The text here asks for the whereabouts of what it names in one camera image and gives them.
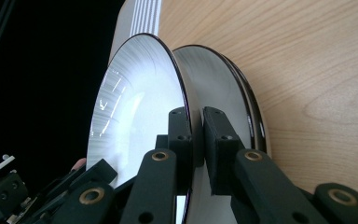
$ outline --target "glossy plate surface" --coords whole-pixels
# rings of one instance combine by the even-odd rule
[[[171,52],[152,35],[127,40],[110,63],[94,106],[87,168],[104,158],[116,188],[138,173],[156,136],[168,133],[168,114],[186,106]]]
[[[264,126],[259,127],[262,121],[257,116],[258,105],[238,67],[224,55],[204,46],[184,46],[174,50],[173,55],[191,80],[199,110],[205,106],[223,110],[245,147],[266,151]],[[211,196],[207,167],[197,168],[187,223],[237,223],[230,199],[229,196]]]

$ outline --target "wood grain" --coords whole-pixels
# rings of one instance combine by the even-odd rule
[[[247,76],[272,158],[296,185],[358,190],[358,1],[169,1],[158,36],[201,44]]]

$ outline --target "black background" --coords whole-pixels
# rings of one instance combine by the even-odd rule
[[[31,195],[87,156],[123,2],[16,1],[0,39],[0,162],[16,157]]]

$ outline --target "light wood panel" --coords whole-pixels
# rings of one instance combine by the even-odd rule
[[[158,36],[239,66],[295,184],[358,190],[358,1],[164,0]]]

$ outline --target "ribbed white surface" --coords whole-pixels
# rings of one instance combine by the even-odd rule
[[[158,35],[160,0],[136,0],[130,36],[140,33]]]

